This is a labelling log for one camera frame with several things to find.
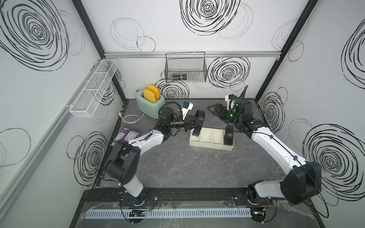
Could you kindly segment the long black leather belt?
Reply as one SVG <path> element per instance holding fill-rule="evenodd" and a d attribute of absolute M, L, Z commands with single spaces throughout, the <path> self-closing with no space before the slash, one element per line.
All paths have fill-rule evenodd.
<path fill-rule="evenodd" d="M 194 116 L 191 117 L 192 120 L 192 129 L 193 129 L 193 136 L 199 137 L 201 129 L 203 127 L 203 123 L 205 120 L 205 111 L 198 110 Z"/>

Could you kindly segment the cream divided storage organizer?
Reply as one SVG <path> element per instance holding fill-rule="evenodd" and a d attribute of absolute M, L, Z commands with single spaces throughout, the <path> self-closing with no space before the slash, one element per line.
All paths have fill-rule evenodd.
<path fill-rule="evenodd" d="M 232 145 L 227 145 L 224 142 L 225 135 L 226 132 L 223 129 L 203 127 L 199 136 L 193 136 L 193 130 L 191 130 L 189 145 L 201 148 L 232 151 L 235 147 L 235 142 L 233 141 Z"/>

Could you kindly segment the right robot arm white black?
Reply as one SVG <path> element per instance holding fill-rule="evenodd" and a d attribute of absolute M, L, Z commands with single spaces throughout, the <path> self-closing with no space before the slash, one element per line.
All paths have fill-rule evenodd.
<path fill-rule="evenodd" d="M 257 205 L 264 198 L 281 198 L 297 205 L 321 193 L 320 165 L 295 153 L 262 120 L 255 118 L 248 99 L 240 98 L 238 102 L 230 100 L 228 106 L 214 104 L 207 109 L 231 129 L 236 128 L 239 133 L 258 143 L 286 175 L 283 180 L 260 180 L 250 184 L 246 192 L 249 203 Z"/>

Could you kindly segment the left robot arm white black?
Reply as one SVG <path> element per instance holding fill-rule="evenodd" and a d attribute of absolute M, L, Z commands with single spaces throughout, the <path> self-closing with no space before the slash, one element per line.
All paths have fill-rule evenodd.
<path fill-rule="evenodd" d="M 193 135 L 199 136 L 205 120 L 205 111 L 184 116 L 182 107 L 176 114 L 171 107 L 165 106 L 158 115 L 158 122 L 149 133 L 129 141 L 118 140 L 103 166 L 103 172 L 117 181 L 137 205 L 143 204 L 145 199 L 145 186 L 136 176 L 140 156 L 166 142 L 173 136 L 172 129 L 193 130 Z"/>

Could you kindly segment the mint green toaster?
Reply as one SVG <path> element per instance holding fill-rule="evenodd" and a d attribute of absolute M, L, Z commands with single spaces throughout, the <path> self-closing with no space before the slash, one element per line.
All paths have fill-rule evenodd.
<path fill-rule="evenodd" d="M 137 91 L 136 101 L 139 110 L 154 119 L 158 119 L 158 111 L 165 104 L 165 98 L 163 96 L 160 96 L 160 99 L 156 103 L 147 101 L 144 98 L 142 89 Z"/>

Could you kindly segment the dark item in basket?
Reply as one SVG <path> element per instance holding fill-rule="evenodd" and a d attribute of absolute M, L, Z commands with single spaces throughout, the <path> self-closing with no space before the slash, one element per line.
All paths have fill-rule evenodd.
<path fill-rule="evenodd" d="M 172 74 L 170 76 L 170 79 L 172 81 L 186 81 L 187 80 L 187 75 L 186 74 Z"/>

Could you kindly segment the rear yellow toast slice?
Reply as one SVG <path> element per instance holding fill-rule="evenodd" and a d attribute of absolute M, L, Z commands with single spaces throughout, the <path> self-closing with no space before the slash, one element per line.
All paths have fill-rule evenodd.
<path fill-rule="evenodd" d="M 160 99 L 160 91 L 159 91 L 158 87 L 156 87 L 155 85 L 149 84 L 147 88 L 149 90 L 151 90 L 152 92 L 154 92 L 157 100 Z"/>

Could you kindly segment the yellow toast slice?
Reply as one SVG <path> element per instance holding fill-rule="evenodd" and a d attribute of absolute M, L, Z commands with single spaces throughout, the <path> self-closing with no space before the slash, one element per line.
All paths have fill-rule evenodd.
<path fill-rule="evenodd" d="M 148 88 L 144 89 L 143 94 L 144 94 L 145 100 L 147 100 L 151 103 L 157 102 L 157 96 L 156 96 L 155 92 L 152 91 L 151 89 L 148 89 Z"/>
<path fill-rule="evenodd" d="M 156 87 L 155 85 L 149 84 L 147 88 L 149 90 L 151 90 L 152 92 L 154 92 L 157 100 L 160 99 L 160 91 L 159 91 L 158 87 Z"/>

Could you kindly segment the front yellow toast slice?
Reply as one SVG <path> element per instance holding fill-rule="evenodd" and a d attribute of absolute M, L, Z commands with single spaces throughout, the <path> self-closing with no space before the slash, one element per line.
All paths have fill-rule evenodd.
<path fill-rule="evenodd" d="M 151 89 L 148 89 L 148 88 L 144 89 L 143 94 L 144 94 L 145 100 L 147 100 L 151 103 L 157 102 L 157 96 L 156 96 L 155 92 L 152 91 Z"/>

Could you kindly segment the purple snack packet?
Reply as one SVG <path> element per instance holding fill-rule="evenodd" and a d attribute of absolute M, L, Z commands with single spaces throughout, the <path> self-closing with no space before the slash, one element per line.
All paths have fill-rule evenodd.
<path fill-rule="evenodd" d="M 137 136 L 139 135 L 140 133 L 135 130 L 135 129 L 132 129 L 130 128 L 129 126 L 125 125 L 119 132 L 118 134 L 116 135 L 116 137 L 114 138 L 113 142 L 110 144 L 110 146 L 114 146 L 117 141 L 119 140 L 124 140 L 124 141 L 129 141 L 129 140 L 132 140 L 132 139 L 135 139 L 137 138 Z"/>

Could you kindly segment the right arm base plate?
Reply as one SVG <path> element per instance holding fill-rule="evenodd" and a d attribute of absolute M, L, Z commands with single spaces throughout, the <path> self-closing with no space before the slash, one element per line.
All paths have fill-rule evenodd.
<path fill-rule="evenodd" d="M 275 201 L 269 198 L 260 197 L 254 190 L 243 188 L 233 192 L 233 199 L 237 205 L 248 206 L 274 206 Z"/>

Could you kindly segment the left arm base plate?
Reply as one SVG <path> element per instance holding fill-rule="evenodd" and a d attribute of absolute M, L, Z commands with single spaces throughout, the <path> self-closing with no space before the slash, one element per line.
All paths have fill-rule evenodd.
<path fill-rule="evenodd" d="M 122 207 L 154 207 L 159 200 L 158 192 L 142 191 L 137 197 L 125 192 L 120 199 Z"/>

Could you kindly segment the white mesh wall shelf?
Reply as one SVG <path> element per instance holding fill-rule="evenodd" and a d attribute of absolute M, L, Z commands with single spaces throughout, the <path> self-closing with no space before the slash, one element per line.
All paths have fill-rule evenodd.
<path fill-rule="evenodd" d="M 95 63 L 91 76 L 73 103 L 69 112 L 76 118 L 91 118 L 95 114 L 117 70 L 114 59 L 102 59 Z"/>

